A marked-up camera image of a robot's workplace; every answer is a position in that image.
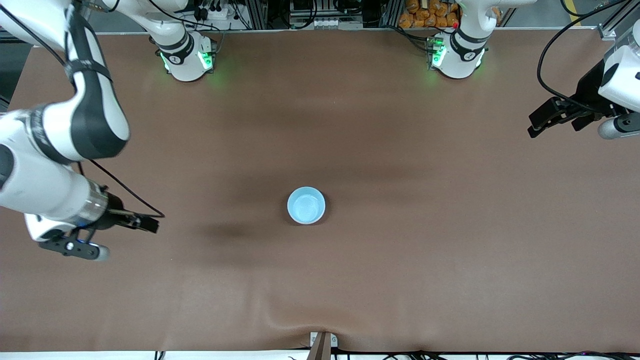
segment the robotic arm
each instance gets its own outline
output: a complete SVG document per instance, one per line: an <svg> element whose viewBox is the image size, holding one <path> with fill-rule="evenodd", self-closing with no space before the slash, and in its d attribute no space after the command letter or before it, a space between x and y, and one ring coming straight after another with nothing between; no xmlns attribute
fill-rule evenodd
<svg viewBox="0 0 640 360"><path fill-rule="evenodd" d="M529 115L529 135L571 121L574 130L608 118L598 128L604 139L640 134L640 20L585 74L570 100L552 97Z"/></svg>
<svg viewBox="0 0 640 360"><path fill-rule="evenodd" d="M494 6L516 7L536 0L458 0L462 9L460 25L452 32L436 35L435 53L430 55L432 67L442 74L463 79L480 66L484 45L496 27Z"/></svg>
<svg viewBox="0 0 640 360"><path fill-rule="evenodd" d="M104 0L142 26L158 46L164 67L180 81L194 81L213 71L215 42L167 14L184 9L188 0Z"/></svg>
<svg viewBox="0 0 640 360"><path fill-rule="evenodd" d="M103 260L108 249L90 242L96 230L121 225L154 233L158 223L126 211L106 187L71 169L76 161L119 154L129 139L129 126L97 37L70 2L0 1L2 27L32 44L38 43L36 36L64 51L65 72L76 90L67 101L0 118L0 206L25 214L28 231L40 247ZM89 231L85 240L78 239L81 229Z"/></svg>

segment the table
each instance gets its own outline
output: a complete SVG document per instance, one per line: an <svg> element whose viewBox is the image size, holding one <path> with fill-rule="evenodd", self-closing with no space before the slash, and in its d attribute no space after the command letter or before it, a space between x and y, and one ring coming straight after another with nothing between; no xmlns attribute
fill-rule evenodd
<svg viewBox="0 0 640 360"><path fill-rule="evenodd" d="M168 217L100 232L95 263L0 210L0 350L296 348L325 330L346 350L637 352L640 142L528 137L553 33L496 31L464 80L389 31L231 34L194 83L146 37L101 37L132 130L101 163ZM569 31L544 76L572 94L609 45ZM35 49L12 108L71 95ZM286 217L304 185L329 201L319 225Z"/></svg>

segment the wire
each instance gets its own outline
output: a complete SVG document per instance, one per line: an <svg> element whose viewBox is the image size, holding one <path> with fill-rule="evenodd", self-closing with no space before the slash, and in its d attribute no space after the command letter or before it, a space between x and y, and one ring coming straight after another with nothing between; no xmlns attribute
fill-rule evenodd
<svg viewBox="0 0 640 360"><path fill-rule="evenodd" d="M155 6L155 8L156 8L156 9L160 10L160 12L161 12L161 13L163 13L163 14L165 14L165 15L169 16L170 18L172 18L172 19L174 19L174 20L182 21L182 23L187 22L188 24L192 24L192 25L207 26L207 27L209 27L209 28L211 28L211 29L215 29L216 31L220 31L220 32L222 32L222 30L218 29L217 27L215 27L215 26L213 26L213 25L200 24L200 23L197 23L197 22L193 22L193 21L191 21L191 20L187 20L187 19L180 19L180 18L178 18L178 17L175 17L175 16L171 15L170 13L168 13L168 12L164 11L160 6L156 5L156 3L154 3L154 2L153 2L153 0L147 0L147 1L148 1L148 2L150 2L150 3L151 3L151 5Z"/></svg>
<svg viewBox="0 0 640 360"><path fill-rule="evenodd" d="M425 26L425 28L437 29L437 30L441 31L442 33L449 34L449 35L453 35L453 33L454 33L454 31L448 32L448 31L445 31L444 29L439 28L437 26L427 25L427 26Z"/></svg>
<svg viewBox="0 0 640 360"><path fill-rule="evenodd" d="M222 38L220 39L218 45L216 45L216 55L220 52L220 50L222 50L222 44L225 42L226 35L227 33L222 33Z"/></svg>
<svg viewBox="0 0 640 360"><path fill-rule="evenodd" d="M60 55L58 55L58 53L56 53L53 49L51 49L51 46L49 46L38 35L36 35L33 31L31 31L29 28L27 28L27 26L22 21L18 20L18 18L16 18L12 13L9 12L9 10L7 10L1 4L0 4L0 11L2 11L9 19L11 19L16 24L18 24L18 26L20 26L24 31L26 31L27 34L31 35L31 37L34 38L42 47L47 49L53 55L53 57L56 58L56 60L60 63L60 65L62 65L62 66L66 65L65 61L62 60Z"/></svg>
<svg viewBox="0 0 640 360"><path fill-rule="evenodd" d="M118 179L115 175L113 175L109 170L105 169L102 165L98 164L95 160L89 160L89 161L91 161L91 163L94 164L95 167L99 168L105 174L107 174L110 178L112 178L116 183L118 183L118 185L122 186L122 188L124 190L127 190L127 192L131 194L131 196L135 197L138 201L140 201L141 203L146 205L146 207L148 207L149 209L151 209L151 210L153 210L153 211L155 211L157 213L157 215L148 215L148 214L141 214L141 215L145 215L145 216L152 217L152 218L164 218L164 217L166 217L162 213L162 211L156 209L151 204L149 204L147 201L145 201L145 199L142 199L140 196L138 196L138 194L134 193L133 190L131 190L127 185L124 185L124 183L122 181L120 181L120 179Z"/></svg>
<svg viewBox="0 0 640 360"><path fill-rule="evenodd" d="M116 9L118 8L118 5L119 5L119 4L120 4L120 0L116 0L115 5L113 5L113 7L112 7L112 8L110 8L110 9L105 9L105 10L104 10L104 12L106 12L106 13L112 13L112 12L116 11Z"/></svg>
<svg viewBox="0 0 640 360"><path fill-rule="evenodd" d="M418 50L424 51L425 53L430 53L430 50L427 49L426 47L422 47L420 46L420 44L417 44L416 42L414 42L414 40L418 40L418 41L426 41L427 38L422 38L422 37L417 37L415 35L411 35L409 33L407 33L405 30L398 28L397 26L393 26L393 25L382 25L381 28L387 28L387 29L393 29L396 33L399 33L400 35L404 36L407 38L407 40L409 40L409 42L411 42L411 44L413 46L415 46Z"/></svg>
<svg viewBox="0 0 640 360"><path fill-rule="evenodd" d="M582 351L582 352L577 352L575 354L569 354L569 355L565 355L565 356L557 356L555 354L553 355L542 355L542 359L546 359L546 360L567 360L571 357L575 357L575 356L599 356L599 357L607 357L609 359L613 359L613 360L624 360L624 358L614 355L614 354L606 354L603 352L596 352L596 351ZM507 360L515 360L515 359L523 359L523 360L539 360L541 359L540 357L536 357L536 355L532 354L530 356L523 356L523 355L513 355L510 356Z"/></svg>
<svg viewBox="0 0 640 360"><path fill-rule="evenodd" d="M240 12L240 6L236 2L236 0L231 0L230 3L231 3L231 7L236 12L236 15L240 18L240 22L242 22L242 24L246 27L247 30L251 30L252 28L251 28L251 26L249 26L247 21L242 16L242 13Z"/></svg>
<svg viewBox="0 0 640 360"><path fill-rule="evenodd" d="M569 7L567 7L566 2L564 0L560 0L560 5L562 5L562 8L569 14L569 15L573 15L573 16L583 16L583 13L575 13L571 10L569 10Z"/></svg>
<svg viewBox="0 0 640 360"><path fill-rule="evenodd" d="M558 91L556 91L556 90L552 89L550 86L548 86L548 85L545 83L545 81L544 81L544 80L542 80L542 75L541 75L541 73L542 73L542 63L544 62L544 60L545 60L545 56L547 55L547 51L549 50L549 48L551 47L551 45L552 45L552 44L553 44L553 43L554 43L554 42L555 42L555 41L556 41L556 40L557 40L557 39L558 39L558 38L559 38L559 37L560 37L564 32L566 32L567 30L569 30L573 25L576 25L578 22L580 22L580 21L582 21L582 20L584 20L584 19L587 19L588 17L593 16L593 15L595 15L595 14L599 13L599 12L602 12L602 11L604 11L604 10L606 10L606 9L608 9L608 8L610 8L610 7L612 7L612 6L616 6L617 4L624 3L625 1L628 1L628 0L618 0L618 1L615 1L615 2L613 2L613 3L611 3L611 4L605 5L605 6L601 7L601 8L599 8L599 9L593 10L592 12L588 12L588 13L586 13L586 14L584 14L584 15L582 15L582 16L580 16L580 17L578 17L577 19L575 19L575 20L571 21L567 26L563 27L560 31L558 31L558 32L557 32L557 33L556 33L556 34L551 38L551 40L549 40L549 42L548 42L548 43L547 43L547 45L545 46L544 50L542 50L542 53L540 54L540 60L538 60L538 68L537 68L537 70L536 70L536 75L537 75L537 77L538 77L538 82L540 83L540 85L541 85L541 86L542 86L546 91L550 92L551 94L554 94L554 95L555 95L555 96L557 96L557 97L560 97L561 99L563 99L563 100L565 100L565 101L567 101L567 102L570 102L570 103L572 103L572 104L574 104L574 105L580 106L581 108L583 108L583 109L585 109L585 110L588 110L588 111L590 111L590 112L592 112L592 113L598 113L598 110L596 110L596 109L594 109L594 108L592 108L592 107L590 107L590 106L588 106L588 105L586 105L586 104L582 104L582 103L581 103L581 102L579 102L579 101L573 100L573 99L571 99L570 97L568 97L567 95L564 95L564 94L562 94L562 93L560 93L560 92L558 92Z"/></svg>
<svg viewBox="0 0 640 360"><path fill-rule="evenodd" d="M358 8L347 9L347 8L340 7L338 5L338 0L333 0L333 7L339 12L344 13L346 15L356 15L356 14L362 13L362 3L359 3L359 4L360 6Z"/></svg>
<svg viewBox="0 0 640 360"><path fill-rule="evenodd" d="M289 23L289 21L287 19L285 19L285 15L287 14L287 12L291 13L290 10L283 10L283 6L282 4L286 3L287 0L281 0L280 1L280 19L282 20L282 22L287 26L287 28L289 29L293 29L293 30L299 30L299 29L304 29L307 26L313 24L314 20L316 19L316 15L318 14L318 6L316 3L316 0L309 0L309 2L311 3L310 7L309 7L309 19L307 20L307 22L300 26L297 27L295 25L292 25L291 23Z"/></svg>
<svg viewBox="0 0 640 360"><path fill-rule="evenodd" d="M180 21L185 21L186 20L185 17L187 17L188 15L189 14L186 14L186 13L183 13L182 15L180 15L180 18L179 18ZM188 25L188 24L184 24L184 23L182 23L182 24L184 25L185 28L193 29L193 31L198 31L198 26L200 25L200 23L197 20L196 20L196 24L195 25Z"/></svg>

